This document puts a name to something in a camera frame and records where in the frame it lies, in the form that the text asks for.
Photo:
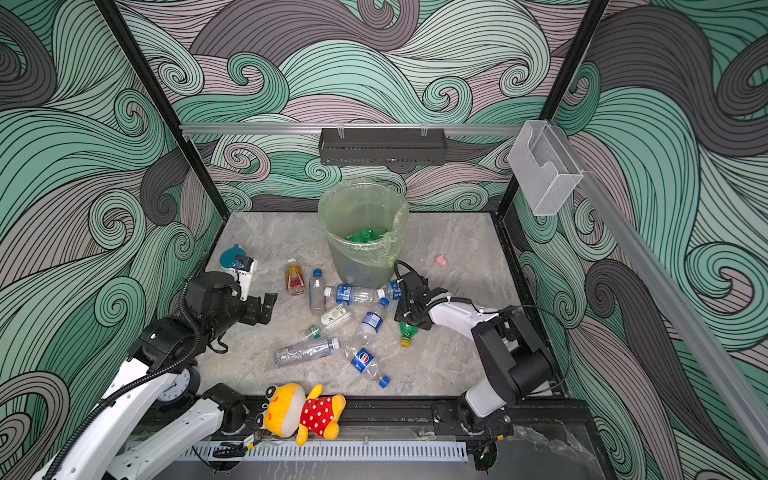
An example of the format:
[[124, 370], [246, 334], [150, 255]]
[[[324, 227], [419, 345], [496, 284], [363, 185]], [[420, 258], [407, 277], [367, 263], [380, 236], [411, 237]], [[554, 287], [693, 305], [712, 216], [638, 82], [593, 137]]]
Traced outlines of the clear grey bottle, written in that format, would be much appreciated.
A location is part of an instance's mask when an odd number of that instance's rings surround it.
[[340, 349], [337, 337], [321, 337], [290, 345], [275, 353], [276, 368], [289, 367], [328, 357]]

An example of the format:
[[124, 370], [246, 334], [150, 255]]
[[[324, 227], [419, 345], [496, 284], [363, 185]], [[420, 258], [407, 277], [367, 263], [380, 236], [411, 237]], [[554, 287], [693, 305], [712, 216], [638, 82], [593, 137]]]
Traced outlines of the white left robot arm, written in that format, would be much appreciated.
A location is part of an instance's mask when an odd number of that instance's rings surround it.
[[219, 383], [139, 447], [124, 443], [163, 393], [193, 373], [195, 359], [234, 325], [266, 325], [277, 294], [248, 295], [244, 282], [222, 271], [186, 283], [178, 313], [147, 326], [130, 346], [105, 394], [75, 428], [37, 479], [151, 479], [205, 437], [240, 433], [245, 397]]

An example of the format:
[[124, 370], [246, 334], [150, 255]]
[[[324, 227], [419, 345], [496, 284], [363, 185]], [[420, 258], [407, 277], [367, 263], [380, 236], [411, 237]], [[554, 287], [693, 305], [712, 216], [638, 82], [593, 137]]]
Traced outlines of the green soda bottle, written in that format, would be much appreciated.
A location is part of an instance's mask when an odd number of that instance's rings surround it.
[[407, 322], [400, 322], [399, 331], [400, 331], [400, 346], [403, 348], [409, 348], [413, 342], [413, 338], [419, 332], [419, 328], [416, 326], [412, 326]]
[[346, 241], [355, 244], [369, 244], [381, 240], [389, 230], [385, 227], [363, 228], [350, 234]]

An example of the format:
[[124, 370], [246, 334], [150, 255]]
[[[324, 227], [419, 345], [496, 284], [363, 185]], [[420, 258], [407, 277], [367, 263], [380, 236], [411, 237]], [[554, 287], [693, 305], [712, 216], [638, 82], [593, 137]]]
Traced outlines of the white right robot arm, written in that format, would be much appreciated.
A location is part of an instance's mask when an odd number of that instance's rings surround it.
[[474, 343], [484, 378], [459, 396], [457, 415], [472, 433], [487, 429], [486, 419], [534, 393], [556, 373], [556, 362], [523, 305], [489, 309], [444, 288], [431, 288], [413, 270], [397, 272], [401, 297], [395, 318], [428, 331], [450, 329]]

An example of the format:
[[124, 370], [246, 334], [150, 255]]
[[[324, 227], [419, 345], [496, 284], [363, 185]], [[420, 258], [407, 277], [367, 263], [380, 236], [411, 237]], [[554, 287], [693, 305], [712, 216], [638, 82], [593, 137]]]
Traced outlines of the small bottle blue white label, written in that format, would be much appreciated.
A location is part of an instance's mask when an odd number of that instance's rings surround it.
[[369, 345], [375, 340], [386, 319], [389, 307], [390, 301], [387, 298], [381, 298], [369, 307], [356, 333], [356, 339], [362, 345]]

